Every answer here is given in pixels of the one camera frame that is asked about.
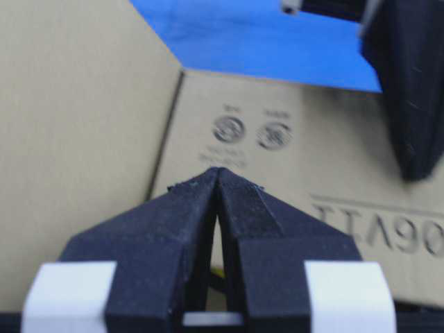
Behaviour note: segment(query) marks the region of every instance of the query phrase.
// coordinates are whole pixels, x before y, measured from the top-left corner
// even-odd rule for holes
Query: cardboard wall
[[[180,64],[128,0],[0,1],[0,311],[144,201]]]
[[[401,180],[381,95],[188,72],[154,194],[210,166],[352,234],[397,300],[444,306],[444,170]]]

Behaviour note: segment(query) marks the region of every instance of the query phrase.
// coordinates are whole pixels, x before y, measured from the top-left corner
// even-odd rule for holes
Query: white plastic part
[[[28,293],[22,333],[106,333],[116,262],[44,264]]]
[[[360,37],[363,37],[366,34],[368,27],[371,25],[383,1],[384,0],[367,0],[366,8],[362,15],[361,26],[359,27]]]
[[[311,333],[396,333],[395,307],[373,262],[305,262]]]
[[[289,14],[296,15],[302,8],[304,0],[282,0],[283,11],[290,10]]]
[[[186,326],[242,326],[244,318],[237,312],[187,312],[182,324]]]

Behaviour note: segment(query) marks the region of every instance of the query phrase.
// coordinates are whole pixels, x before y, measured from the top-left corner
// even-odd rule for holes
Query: blue surface
[[[280,0],[132,0],[185,67],[380,91],[358,25]]]

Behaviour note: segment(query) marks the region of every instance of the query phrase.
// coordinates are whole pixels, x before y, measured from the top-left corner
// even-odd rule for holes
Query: cardboard flap
[[[128,0],[0,3],[0,311],[147,194],[180,64]]]

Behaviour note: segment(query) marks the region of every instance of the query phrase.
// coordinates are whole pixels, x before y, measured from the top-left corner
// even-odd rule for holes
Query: circular emblem
[[[257,132],[257,143],[270,151],[286,146],[291,140],[291,129],[283,123],[268,123]]]
[[[226,144],[239,142],[245,135],[242,121],[235,117],[221,117],[214,122],[213,134]]]

